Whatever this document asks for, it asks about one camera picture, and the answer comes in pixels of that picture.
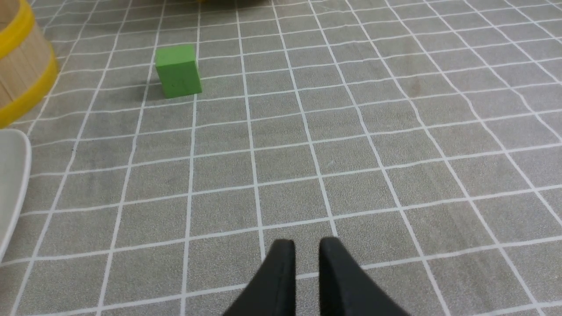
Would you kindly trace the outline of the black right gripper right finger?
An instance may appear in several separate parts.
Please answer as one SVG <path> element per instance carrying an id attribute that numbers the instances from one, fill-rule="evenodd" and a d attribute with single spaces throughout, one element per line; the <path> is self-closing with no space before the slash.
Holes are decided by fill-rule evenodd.
<path id="1" fill-rule="evenodd" d="M 319 244 L 319 306 L 322 316 L 407 316 L 357 264 L 336 237 Z"/>

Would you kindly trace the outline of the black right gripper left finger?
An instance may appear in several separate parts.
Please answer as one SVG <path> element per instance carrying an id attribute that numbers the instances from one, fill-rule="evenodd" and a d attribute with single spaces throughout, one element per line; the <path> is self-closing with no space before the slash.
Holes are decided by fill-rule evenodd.
<path id="1" fill-rule="evenodd" d="M 296 310 L 295 243 L 278 239 L 249 284 L 225 316 L 294 316 Z"/>

